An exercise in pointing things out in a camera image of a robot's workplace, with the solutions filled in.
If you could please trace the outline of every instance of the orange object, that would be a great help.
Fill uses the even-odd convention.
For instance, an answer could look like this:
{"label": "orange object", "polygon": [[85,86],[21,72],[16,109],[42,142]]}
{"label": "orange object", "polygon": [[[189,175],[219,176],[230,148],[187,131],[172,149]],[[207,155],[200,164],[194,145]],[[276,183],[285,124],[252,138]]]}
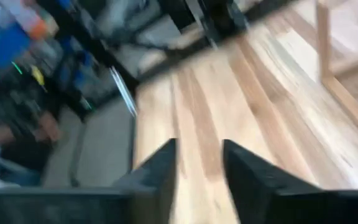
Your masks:
{"label": "orange object", "polygon": [[45,23],[45,21],[39,19],[36,25],[33,26],[31,30],[29,30],[28,35],[34,40],[39,40],[45,37],[47,33],[48,33],[47,24]]}

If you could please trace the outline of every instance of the black object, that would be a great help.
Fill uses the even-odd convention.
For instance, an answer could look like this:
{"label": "black object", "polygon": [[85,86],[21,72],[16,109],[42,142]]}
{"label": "black object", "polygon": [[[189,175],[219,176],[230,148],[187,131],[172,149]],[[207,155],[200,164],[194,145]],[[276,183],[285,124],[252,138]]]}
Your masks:
{"label": "black object", "polygon": [[[1,99],[6,99],[7,95],[8,93],[0,81],[0,104]],[[5,106],[2,106],[1,109],[8,110]],[[42,173],[51,152],[50,148],[50,142],[36,142],[34,138],[19,139],[12,144],[4,145],[1,157]]]}
{"label": "black object", "polygon": [[201,25],[213,42],[247,28],[247,19],[233,0],[198,0],[203,12]]}
{"label": "black object", "polygon": [[0,223],[166,224],[176,179],[171,139],[111,188],[0,190]]}
{"label": "black object", "polygon": [[241,223],[358,223],[358,190],[322,190],[224,141],[224,169]]}
{"label": "black object", "polygon": [[45,111],[45,90],[32,71],[12,68],[0,79],[0,125],[8,125],[16,140],[34,139],[38,118]]}
{"label": "black object", "polygon": [[178,30],[183,31],[185,27],[195,22],[186,0],[158,0],[162,11],[167,13]]}

